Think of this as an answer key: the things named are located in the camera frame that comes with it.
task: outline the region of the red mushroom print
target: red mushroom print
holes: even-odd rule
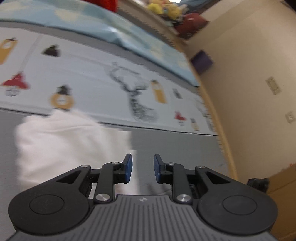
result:
[[[29,85],[24,81],[24,75],[22,72],[17,73],[10,80],[4,81],[1,86],[8,87],[6,90],[7,96],[16,96],[20,93],[21,89],[29,89]]]
[[[179,124],[182,126],[184,125],[184,121],[186,121],[187,119],[181,115],[181,113],[179,111],[175,111],[175,119],[179,121]]]

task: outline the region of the gray table surface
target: gray table surface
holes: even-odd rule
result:
[[[174,74],[110,43],[73,32],[23,23],[0,22],[0,27],[28,29],[102,49],[127,58],[132,62],[144,64],[147,68],[157,71],[182,87],[192,92],[195,91],[192,86]],[[17,167],[15,165],[17,149],[14,129],[22,122],[22,118],[28,115],[30,114],[0,110],[0,240],[5,240],[14,233],[7,214],[10,200],[20,192],[17,183]],[[168,189],[168,186],[158,185],[155,181],[153,170],[154,154],[160,154],[164,162],[177,162],[187,169],[194,169],[196,165],[205,165],[225,175],[228,174],[227,162],[219,149],[216,136],[110,126],[131,131],[131,144],[132,148],[136,150],[137,173],[142,195],[160,193]]]

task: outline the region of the crumpled white fabric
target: crumpled white fabric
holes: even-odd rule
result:
[[[92,169],[122,162],[131,150],[130,132],[98,124],[78,110],[54,109],[48,117],[28,116],[16,128],[18,180],[22,190],[83,164]],[[129,184],[116,184],[115,193],[137,195],[132,171]]]

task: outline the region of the red object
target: red object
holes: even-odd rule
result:
[[[22,73],[18,73],[12,77],[12,79],[4,81],[1,85],[2,86],[17,86],[20,89],[28,89],[29,86],[26,82],[23,81],[24,76]]]
[[[106,8],[112,12],[116,12],[117,0],[85,0],[85,1],[96,4],[100,7]]]
[[[179,32],[180,36],[186,36],[188,34],[194,34],[199,29],[202,29],[208,24],[208,21],[205,20],[198,13],[189,13],[184,16],[183,22],[175,27]]]
[[[186,121],[187,119],[181,115],[180,112],[175,111],[175,119],[180,121]]]

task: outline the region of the ribbed gray panel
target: ribbed gray panel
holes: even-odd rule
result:
[[[118,196],[97,205],[79,227],[63,234],[38,237],[16,233],[10,241],[275,241],[269,233],[236,237],[209,228],[192,207],[168,196]]]

